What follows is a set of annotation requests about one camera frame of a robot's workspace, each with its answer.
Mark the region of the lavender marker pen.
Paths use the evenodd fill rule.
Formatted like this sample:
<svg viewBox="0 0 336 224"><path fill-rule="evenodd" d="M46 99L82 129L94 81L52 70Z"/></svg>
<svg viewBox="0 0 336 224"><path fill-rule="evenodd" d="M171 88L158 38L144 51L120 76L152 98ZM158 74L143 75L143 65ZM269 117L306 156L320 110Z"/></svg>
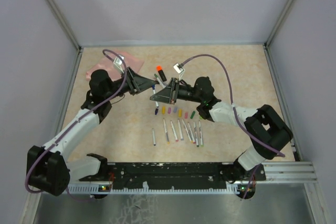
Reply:
<svg viewBox="0 0 336 224"><path fill-rule="evenodd" d="M179 132L180 140L183 141L184 137L183 137L183 133L182 133L182 127L181 127L180 119L177 119L177 124L178 124L178 132Z"/></svg>

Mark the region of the orange white marker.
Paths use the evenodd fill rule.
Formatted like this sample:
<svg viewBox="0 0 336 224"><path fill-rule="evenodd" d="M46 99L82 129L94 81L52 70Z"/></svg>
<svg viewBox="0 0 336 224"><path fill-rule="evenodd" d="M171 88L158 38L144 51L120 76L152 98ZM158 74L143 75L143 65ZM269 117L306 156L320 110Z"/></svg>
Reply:
<svg viewBox="0 0 336 224"><path fill-rule="evenodd" d="M163 125L164 125L164 132L165 132L166 142L169 144L170 140L169 140L169 134L168 134L168 131L167 131L167 124L166 124L165 119L163 119Z"/></svg>

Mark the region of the pink capped marker pen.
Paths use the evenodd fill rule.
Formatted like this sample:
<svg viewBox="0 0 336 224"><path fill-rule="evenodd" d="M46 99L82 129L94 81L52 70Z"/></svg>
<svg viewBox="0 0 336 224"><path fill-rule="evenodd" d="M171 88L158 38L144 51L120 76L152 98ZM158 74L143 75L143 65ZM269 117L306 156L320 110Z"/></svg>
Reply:
<svg viewBox="0 0 336 224"><path fill-rule="evenodd" d="M173 121L170 120L170 124L171 124L171 127L172 127L172 131L173 131L173 135L174 135L175 141L178 142L179 138L177 136L176 129L175 129Z"/></svg>

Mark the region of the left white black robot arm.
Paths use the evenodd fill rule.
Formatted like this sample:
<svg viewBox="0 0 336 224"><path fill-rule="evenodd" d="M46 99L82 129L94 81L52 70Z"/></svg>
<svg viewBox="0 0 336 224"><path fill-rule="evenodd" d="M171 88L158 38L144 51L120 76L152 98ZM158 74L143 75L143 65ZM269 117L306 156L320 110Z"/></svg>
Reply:
<svg viewBox="0 0 336 224"><path fill-rule="evenodd" d="M130 93L139 94L158 84L126 68L121 78L113 81L107 71L98 69L91 75L86 100L74 119L43 146L33 146L27 153L26 190L30 193L47 192L59 196L72 182L93 176L98 180L108 177L107 159L88 154L83 159L67 159L79 143L108 115L110 101Z"/></svg>

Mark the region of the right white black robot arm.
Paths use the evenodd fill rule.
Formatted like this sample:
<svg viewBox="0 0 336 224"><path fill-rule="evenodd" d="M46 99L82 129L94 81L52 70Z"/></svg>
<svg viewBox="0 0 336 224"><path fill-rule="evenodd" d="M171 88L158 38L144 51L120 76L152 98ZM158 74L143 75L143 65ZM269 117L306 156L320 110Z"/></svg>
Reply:
<svg viewBox="0 0 336 224"><path fill-rule="evenodd" d="M253 169L265 160L283 156L281 150L292 140L293 133L275 109L267 104L249 109L228 104L214 95L209 77L199 77L194 86L176 79L150 97L151 101L175 104L177 100L198 102L199 115L215 123L228 123L246 133L252 144L233 163L234 179L248 179Z"/></svg>

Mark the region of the dark green capped marker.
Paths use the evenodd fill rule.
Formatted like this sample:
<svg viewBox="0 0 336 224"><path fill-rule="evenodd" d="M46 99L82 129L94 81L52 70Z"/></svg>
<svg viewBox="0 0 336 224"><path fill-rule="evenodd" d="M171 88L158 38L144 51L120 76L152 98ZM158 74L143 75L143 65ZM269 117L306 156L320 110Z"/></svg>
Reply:
<svg viewBox="0 0 336 224"><path fill-rule="evenodd" d="M197 132L197 127L196 127L196 123L193 122L193 125L194 125L194 137L195 137L195 143L196 143L196 146L199 147L199 141L198 141L198 132Z"/></svg>

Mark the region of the magenta capped marker pen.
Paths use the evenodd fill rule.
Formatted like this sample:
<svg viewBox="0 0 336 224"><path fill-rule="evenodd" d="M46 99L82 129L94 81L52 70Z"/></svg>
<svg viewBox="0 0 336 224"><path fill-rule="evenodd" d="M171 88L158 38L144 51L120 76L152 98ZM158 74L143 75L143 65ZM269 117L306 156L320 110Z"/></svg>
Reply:
<svg viewBox="0 0 336 224"><path fill-rule="evenodd" d="M188 125L188 129L189 129L189 132L190 132L191 140L192 140L193 144L196 144L196 140L194 138L194 133L192 131L191 125L190 125L189 122L187 123L187 125Z"/></svg>

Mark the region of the blue capped marker pen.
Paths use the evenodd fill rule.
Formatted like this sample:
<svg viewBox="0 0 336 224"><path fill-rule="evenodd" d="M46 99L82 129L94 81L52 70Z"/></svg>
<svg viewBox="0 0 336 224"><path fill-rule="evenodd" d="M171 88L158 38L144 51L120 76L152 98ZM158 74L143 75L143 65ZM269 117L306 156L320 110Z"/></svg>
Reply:
<svg viewBox="0 0 336 224"><path fill-rule="evenodd" d="M152 86L152 92L153 92L153 95L156 94L155 85ZM159 103L157 101L154 101L154 102L155 102L156 108L158 109L159 108Z"/></svg>

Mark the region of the light green capped marker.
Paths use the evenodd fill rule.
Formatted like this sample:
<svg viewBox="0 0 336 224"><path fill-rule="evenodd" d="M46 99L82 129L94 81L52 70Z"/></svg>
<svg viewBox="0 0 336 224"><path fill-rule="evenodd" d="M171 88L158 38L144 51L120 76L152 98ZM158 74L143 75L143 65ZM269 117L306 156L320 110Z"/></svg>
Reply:
<svg viewBox="0 0 336 224"><path fill-rule="evenodd" d="M199 139L200 139L200 146L204 146L204 141L203 141L203 131L202 131L202 125L201 122L198 122L198 127L199 127Z"/></svg>

